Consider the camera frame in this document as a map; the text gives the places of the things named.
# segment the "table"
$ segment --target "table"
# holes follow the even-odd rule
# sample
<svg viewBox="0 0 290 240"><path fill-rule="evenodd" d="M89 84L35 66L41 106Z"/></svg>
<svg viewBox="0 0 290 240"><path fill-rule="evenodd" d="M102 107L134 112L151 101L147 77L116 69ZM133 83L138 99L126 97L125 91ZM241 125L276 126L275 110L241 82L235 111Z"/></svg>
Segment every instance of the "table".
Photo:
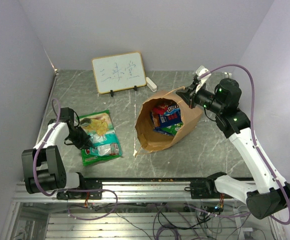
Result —
<svg viewBox="0 0 290 240"><path fill-rule="evenodd" d="M146 76L157 85L158 90L167 91L190 85L193 77L192 71L147 71ZM213 73L207 89L213 91L223 77L222 73ZM78 149L61 146L66 171L80 172L90 178L207 177L220 171L232 177L251 177L238 151L206 116L189 135L171 148L140 154L135 158L134 150L139 150L140 144L134 126L142 103L153 94L146 86L138 91L115 92L114 97L98 94L91 70L59 70L52 98L59 99L62 107L74 109L79 116L109 109L123 151L123 157L83 166ZM44 117L40 139L46 132L48 121L55 118L50 103Z"/></svg>

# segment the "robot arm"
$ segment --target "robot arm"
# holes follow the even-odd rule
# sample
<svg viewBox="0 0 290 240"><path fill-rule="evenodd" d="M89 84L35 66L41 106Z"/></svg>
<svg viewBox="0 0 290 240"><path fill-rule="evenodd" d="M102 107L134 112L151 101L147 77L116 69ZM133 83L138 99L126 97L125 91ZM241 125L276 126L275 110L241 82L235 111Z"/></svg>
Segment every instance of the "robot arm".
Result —
<svg viewBox="0 0 290 240"><path fill-rule="evenodd" d="M58 147L61 145L75 145L78 149L89 149L92 147L90 136L78 125L74 125L74 111L68 107L60 110L59 124L54 127L56 119L48 123L48 129L42 140L34 147L23 151L22 165L24 181L28 193L40 192L36 186L33 176L33 159L39 146L44 142L52 128L45 145L40 150L37 158L37 166L47 163L47 169L37 170L37 178L45 191L55 189L72 189L80 186L82 176L76 172L65 171Z"/></svg>
<svg viewBox="0 0 290 240"><path fill-rule="evenodd" d="M265 154L257 140L257 146L252 141L250 120L239 108L241 90L239 84L230 78L225 78L215 88L215 93L206 90L207 75L200 80L199 76L209 72L201 66L194 77L193 83L184 90L176 92L190 108L202 106L216 114L216 124L225 137L233 143L247 167L256 185L240 182L224 172L209 176L213 191L230 195L247 204L250 212L258 219L263 219L287 207L280 187L270 173L256 148L260 148L277 178L282 183L290 200L290 183L281 176Z"/></svg>

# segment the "whiteboard frame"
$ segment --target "whiteboard frame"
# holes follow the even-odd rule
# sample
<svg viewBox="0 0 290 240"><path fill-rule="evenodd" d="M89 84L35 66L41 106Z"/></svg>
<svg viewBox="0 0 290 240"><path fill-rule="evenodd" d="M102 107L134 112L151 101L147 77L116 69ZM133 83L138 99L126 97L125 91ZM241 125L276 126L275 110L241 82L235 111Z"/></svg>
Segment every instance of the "whiteboard frame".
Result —
<svg viewBox="0 0 290 240"><path fill-rule="evenodd" d="M110 93L110 91L106 91L106 92L100 92L98 89L98 85L97 85L97 79L96 79L96 74L95 74L95 69L94 69L94 65L93 65L93 60L95 59L103 59L103 58L108 58L108 57L115 57L115 56L121 56L121 55L126 55L126 54L135 54L138 53L140 55L140 61L141 61L141 66L143 68L143 72L144 72L144 76L145 76L145 84L144 85L136 85L137 87L143 87L145 85L147 85L146 82L146 74L145 74L145 69L144 69L144 64L143 64L143 58L141 57L141 53L139 51L132 51L132 52L127 52L127 53L122 53L122 54L115 54L115 55L109 55L109 56L100 56L100 57L95 57L91 60L91 66L93 68L93 73L94 73L94 77L95 77L95 82L96 82L96 87L97 87L97 92L100 94L108 94ZM135 86L131 86L131 87L127 87L127 88L122 88L122 89L117 89L117 90L113 90L113 92L118 92L118 91L122 91L122 90L127 90L127 89L133 89Z"/></svg>

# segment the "green snack package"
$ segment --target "green snack package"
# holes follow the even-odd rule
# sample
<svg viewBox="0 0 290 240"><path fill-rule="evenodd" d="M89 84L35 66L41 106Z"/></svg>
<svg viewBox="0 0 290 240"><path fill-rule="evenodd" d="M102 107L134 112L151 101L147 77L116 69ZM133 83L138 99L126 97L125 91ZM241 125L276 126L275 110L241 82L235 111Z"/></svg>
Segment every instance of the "green snack package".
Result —
<svg viewBox="0 0 290 240"><path fill-rule="evenodd" d="M183 125L182 122L171 125L171 126L167 126L167 127L162 127L160 128L160 130L171 134L172 136L176 135L176 133L178 132L178 130L181 128L181 126Z"/></svg>
<svg viewBox="0 0 290 240"><path fill-rule="evenodd" d="M122 156L121 147L109 117L109 110L80 116L79 120L80 126L90 135L94 146L81 150L84 166Z"/></svg>

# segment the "red snack package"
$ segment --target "red snack package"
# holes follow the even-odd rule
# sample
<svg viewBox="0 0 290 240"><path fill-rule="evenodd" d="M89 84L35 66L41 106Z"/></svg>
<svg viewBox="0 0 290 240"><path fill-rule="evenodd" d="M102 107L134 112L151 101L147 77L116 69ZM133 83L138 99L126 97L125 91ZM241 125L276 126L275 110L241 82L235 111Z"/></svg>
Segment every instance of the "red snack package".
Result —
<svg viewBox="0 0 290 240"><path fill-rule="evenodd" d="M161 104L158 104L156 107L152 109L152 112L164 115L165 111L168 109L169 106L171 106L172 102L163 102Z"/></svg>

